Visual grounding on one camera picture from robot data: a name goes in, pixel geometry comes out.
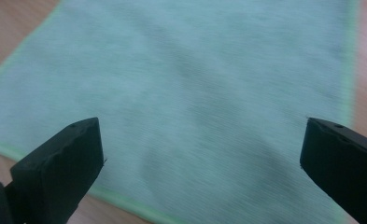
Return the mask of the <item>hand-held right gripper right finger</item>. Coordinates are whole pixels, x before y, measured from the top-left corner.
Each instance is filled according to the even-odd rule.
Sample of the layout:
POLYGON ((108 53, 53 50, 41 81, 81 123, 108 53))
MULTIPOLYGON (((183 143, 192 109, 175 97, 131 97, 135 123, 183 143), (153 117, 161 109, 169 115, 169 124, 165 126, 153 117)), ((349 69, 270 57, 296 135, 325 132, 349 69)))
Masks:
POLYGON ((367 224, 367 137, 343 125, 310 118, 300 164, 359 224, 367 224))

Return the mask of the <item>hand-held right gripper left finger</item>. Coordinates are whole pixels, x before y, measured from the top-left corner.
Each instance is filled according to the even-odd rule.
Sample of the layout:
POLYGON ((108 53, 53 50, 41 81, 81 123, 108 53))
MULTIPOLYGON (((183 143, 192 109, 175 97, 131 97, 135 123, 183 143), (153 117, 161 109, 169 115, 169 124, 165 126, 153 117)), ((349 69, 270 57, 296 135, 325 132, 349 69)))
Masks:
POLYGON ((10 168, 16 224, 66 224, 104 166, 97 118, 66 126, 10 168))

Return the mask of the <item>green cloth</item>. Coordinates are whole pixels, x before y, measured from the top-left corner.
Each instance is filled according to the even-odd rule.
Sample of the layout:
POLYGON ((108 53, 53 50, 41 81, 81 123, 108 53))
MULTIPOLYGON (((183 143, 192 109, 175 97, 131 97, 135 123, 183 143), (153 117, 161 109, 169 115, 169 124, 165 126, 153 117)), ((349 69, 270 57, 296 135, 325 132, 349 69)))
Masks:
POLYGON ((61 0, 0 65, 0 153, 98 118, 92 194, 160 224, 343 224, 306 122, 353 107, 357 0, 61 0))

